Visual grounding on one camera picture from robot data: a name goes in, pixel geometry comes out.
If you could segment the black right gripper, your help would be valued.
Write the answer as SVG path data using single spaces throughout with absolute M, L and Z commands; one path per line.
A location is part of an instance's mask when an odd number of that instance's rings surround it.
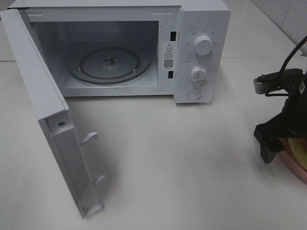
M 266 123 L 256 126 L 254 136 L 260 144 L 260 156 L 266 164 L 285 150 L 279 138 L 307 137 L 307 76 L 301 69 L 287 69 L 254 79 L 255 92 L 286 91 L 281 112 Z

